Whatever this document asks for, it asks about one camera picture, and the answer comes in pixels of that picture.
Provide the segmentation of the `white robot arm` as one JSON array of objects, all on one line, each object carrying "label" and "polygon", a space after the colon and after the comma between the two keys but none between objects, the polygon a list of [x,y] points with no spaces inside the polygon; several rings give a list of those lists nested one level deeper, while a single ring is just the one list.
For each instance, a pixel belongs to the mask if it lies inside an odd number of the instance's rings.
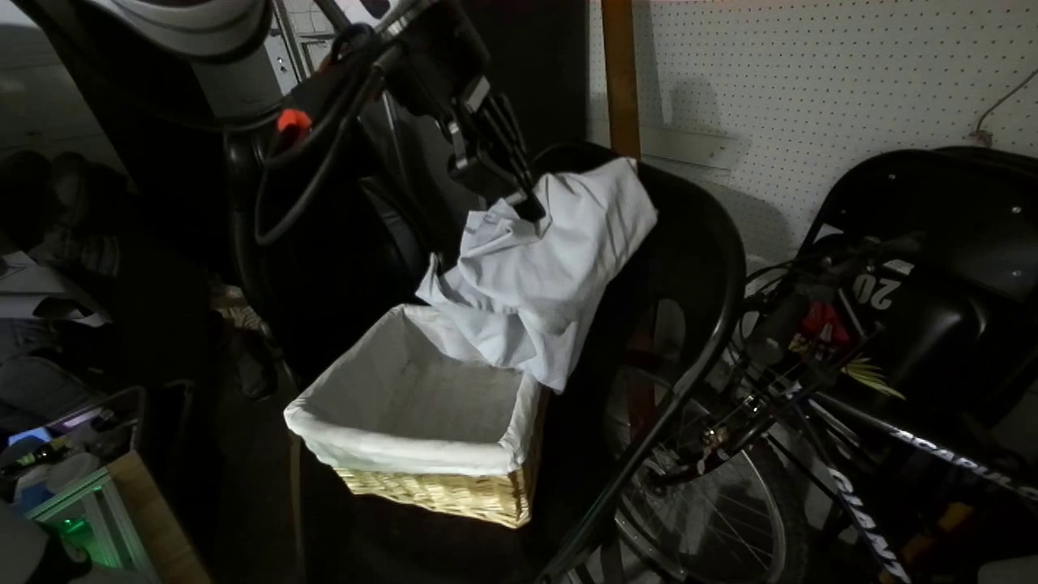
[{"label": "white robot arm", "polygon": [[[262,42],[272,23],[272,0],[16,0],[16,5],[45,33],[84,33],[89,40],[100,35],[89,27],[89,15],[100,15],[124,35],[191,60],[241,57]],[[507,205],[520,216],[537,221],[544,207],[535,197],[523,133],[488,67],[489,52],[456,0],[400,0],[371,33],[352,97],[326,104],[315,116],[315,131],[265,160],[265,167],[293,164],[331,136],[318,175],[270,229],[261,229],[261,240],[277,240],[308,210],[342,155],[346,125],[384,91],[405,110],[432,116],[449,139],[459,142],[450,160],[455,172],[495,172],[514,186]]]}]

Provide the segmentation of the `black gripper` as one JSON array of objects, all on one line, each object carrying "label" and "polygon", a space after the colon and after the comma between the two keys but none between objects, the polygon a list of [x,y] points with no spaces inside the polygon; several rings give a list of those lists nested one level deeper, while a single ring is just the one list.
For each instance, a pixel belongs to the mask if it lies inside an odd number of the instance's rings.
[{"label": "black gripper", "polygon": [[456,0],[400,0],[385,15],[390,95],[432,116],[450,142],[449,172],[474,195],[510,197],[537,224],[535,172],[510,101],[489,81],[489,48]]}]

